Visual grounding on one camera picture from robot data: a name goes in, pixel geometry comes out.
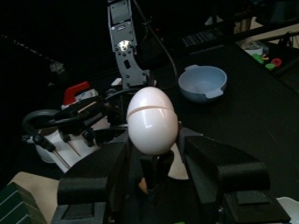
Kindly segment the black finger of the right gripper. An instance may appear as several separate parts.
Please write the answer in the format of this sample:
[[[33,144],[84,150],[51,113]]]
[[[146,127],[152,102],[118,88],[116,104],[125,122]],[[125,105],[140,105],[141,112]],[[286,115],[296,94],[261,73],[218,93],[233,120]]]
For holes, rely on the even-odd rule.
[[[102,105],[102,101],[98,97],[90,97],[88,99],[84,99],[81,101],[77,101],[74,104],[70,104],[68,106],[69,110],[82,110],[89,107],[100,107]]]
[[[53,116],[53,123],[57,125],[82,123],[85,126],[90,126],[102,119],[104,116],[102,113],[90,113],[88,111],[81,113],[68,113],[66,111],[61,111]]]

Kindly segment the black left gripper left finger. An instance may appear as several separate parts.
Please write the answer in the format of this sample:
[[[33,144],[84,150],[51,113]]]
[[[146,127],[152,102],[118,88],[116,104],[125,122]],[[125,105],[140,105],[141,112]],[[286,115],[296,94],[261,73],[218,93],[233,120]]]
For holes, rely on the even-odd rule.
[[[69,168],[50,224],[120,224],[129,153],[128,137],[118,137]]]

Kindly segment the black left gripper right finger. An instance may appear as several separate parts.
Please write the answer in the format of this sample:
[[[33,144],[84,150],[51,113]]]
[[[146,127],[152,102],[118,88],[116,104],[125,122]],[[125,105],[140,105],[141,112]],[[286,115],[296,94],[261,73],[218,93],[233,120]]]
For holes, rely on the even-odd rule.
[[[200,224],[285,224],[265,164],[242,150],[181,128],[181,161],[194,189]]]

